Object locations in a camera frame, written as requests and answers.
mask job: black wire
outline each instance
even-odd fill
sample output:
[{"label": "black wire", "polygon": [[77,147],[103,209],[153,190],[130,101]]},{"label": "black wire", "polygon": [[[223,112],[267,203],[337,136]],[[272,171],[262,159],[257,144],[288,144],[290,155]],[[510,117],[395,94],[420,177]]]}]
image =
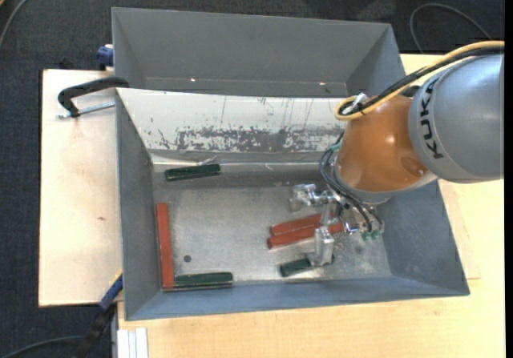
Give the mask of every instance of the black wire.
[{"label": "black wire", "polygon": [[[431,72],[434,72],[435,70],[438,70],[441,67],[450,65],[453,62],[456,62],[461,59],[469,58],[470,56],[483,56],[485,54],[501,54],[503,52],[504,52],[503,46],[489,46],[489,47],[485,47],[485,48],[468,50],[466,52],[462,52],[461,54],[457,54],[457,55],[453,56],[452,58],[446,59],[443,62],[437,63],[433,66],[430,66],[427,68],[424,67],[422,69],[416,70],[415,72],[408,74],[404,78],[398,80],[392,86],[385,89],[379,96],[372,98],[367,103],[363,103],[361,106],[358,107],[357,110],[355,110],[355,112],[362,111],[362,110],[366,109],[367,107],[374,105],[375,103],[379,102],[386,96],[390,95],[391,93],[394,93],[395,91],[404,87],[405,85],[412,83],[412,82],[416,81],[417,79],[421,78],[422,76],[425,76]],[[340,115],[341,115],[341,112],[343,111],[344,107],[345,107],[345,105],[339,109],[338,113]]]},{"label": "black wire", "polygon": [[467,14],[464,14],[461,10],[457,10],[456,8],[454,8],[452,6],[443,5],[442,3],[437,3],[437,2],[424,3],[424,4],[420,5],[420,6],[417,6],[414,9],[414,11],[411,13],[411,15],[410,15],[410,33],[411,33],[411,37],[413,38],[413,40],[415,42],[415,46],[417,47],[418,51],[421,54],[423,54],[424,51],[422,50],[420,44],[418,43],[417,35],[415,34],[414,19],[415,19],[415,15],[421,9],[424,9],[424,8],[441,8],[441,9],[444,9],[444,10],[449,10],[450,12],[453,12],[453,13],[461,16],[462,18],[466,19],[468,22],[470,22],[472,25],[474,25],[476,28],[478,28],[481,31],[481,33],[484,34],[488,39],[491,39],[490,34],[488,34],[488,32],[486,32],[481,27],[481,25],[479,25],[473,18],[471,18]]},{"label": "black wire", "polygon": [[[344,132],[340,134],[335,144],[338,144],[344,135]],[[333,155],[333,149],[330,148],[325,151],[319,160],[319,172],[321,173],[322,178],[325,180],[326,184],[330,186],[337,194],[344,197],[346,200],[350,201],[353,206],[358,210],[358,212],[362,215],[362,217],[366,221],[367,229],[369,232],[372,231],[372,223],[370,222],[369,216],[364,211],[367,210],[379,223],[380,230],[383,228],[383,221],[380,219],[376,211],[374,211],[370,206],[360,200],[356,195],[348,191],[346,188],[340,185],[335,178],[330,177],[326,171],[325,167],[328,165],[331,156]]]},{"label": "black wire", "polygon": [[80,341],[82,338],[83,336],[62,336],[60,338],[54,338],[53,340],[44,340],[35,344],[28,345],[24,348],[20,348],[16,351],[13,351],[7,355],[2,356],[1,358],[14,358],[15,356],[20,356],[24,352],[30,351],[31,349],[36,349],[49,344],[59,344],[62,342],[77,342]]}]

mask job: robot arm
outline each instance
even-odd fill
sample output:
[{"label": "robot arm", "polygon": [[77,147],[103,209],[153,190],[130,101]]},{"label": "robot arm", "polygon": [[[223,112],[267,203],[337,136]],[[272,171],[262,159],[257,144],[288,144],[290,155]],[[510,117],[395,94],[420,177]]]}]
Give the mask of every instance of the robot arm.
[{"label": "robot arm", "polygon": [[[342,102],[349,120],[334,178],[367,203],[440,177],[475,182],[503,177],[503,42],[465,46],[406,76],[381,95]],[[401,93],[431,76],[413,98]]]}]

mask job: gray bin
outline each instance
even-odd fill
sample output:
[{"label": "gray bin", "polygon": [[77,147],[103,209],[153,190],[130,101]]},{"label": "gray bin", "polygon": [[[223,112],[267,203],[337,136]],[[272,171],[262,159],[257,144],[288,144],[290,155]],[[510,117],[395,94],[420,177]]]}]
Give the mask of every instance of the gray bin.
[{"label": "gray bin", "polygon": [[[385,24],[125,9],[113,10],[113,24],[115,73],[139,89],[340,98],[379,92],[404,75]],[[210,152],[149,147],[144,129],[159,124],[134,114],[134,105],[147,111],[156,96],[165,103],[166,94],[147,91],[134,98],[134,92],[118,90],[116,97],[128,320],[469,293],[436,183],[378,206],[386,232],[375,242],[337,237],[334,264],[282,279],[279,263],[296,259],[312,243],[269,251],[266,233],[272,224],[319,212],[290,213],[287,198],[295,183],[324,188],[317,160],[327,146],[293,154],[279,147],[266,154],[218,149],[222,176],[167,183],[166,160],[199,160]],[[178,115],[159,120],[173,123]],[[264,137],[275,138],[275,131],[267,129]],[[332,131],[336,137],[340,128]],[[163,162],[156,165],[156,157]],[[155,204],[163,201],[170,206],[177,274],[230,271],[231,288],[162,291]]]}]

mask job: blue clamp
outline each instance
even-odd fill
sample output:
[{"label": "blue clamp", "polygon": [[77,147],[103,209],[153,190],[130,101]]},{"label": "blue clamp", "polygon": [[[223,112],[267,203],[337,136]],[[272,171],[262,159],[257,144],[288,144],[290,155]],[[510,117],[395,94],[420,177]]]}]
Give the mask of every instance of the blue clamp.
[{"label": "blue clamp", "polygon": [[96,51],[96,61],[105,66],[114,66],[114,50],[102,46]]}]

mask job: metal bracket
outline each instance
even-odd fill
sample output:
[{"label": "metal bracket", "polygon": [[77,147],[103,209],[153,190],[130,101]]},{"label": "metal bracket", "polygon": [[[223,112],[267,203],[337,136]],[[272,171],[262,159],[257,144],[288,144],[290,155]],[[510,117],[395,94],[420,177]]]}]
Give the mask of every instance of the metal bracket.
[{"label": "metal bracket", "polygon": [[292,187],[293,197],[289,199],[290,211],[299,211],[303,206],[319,206],[335,200],[331,191],[315,191],[315,184],[297,184]]}]

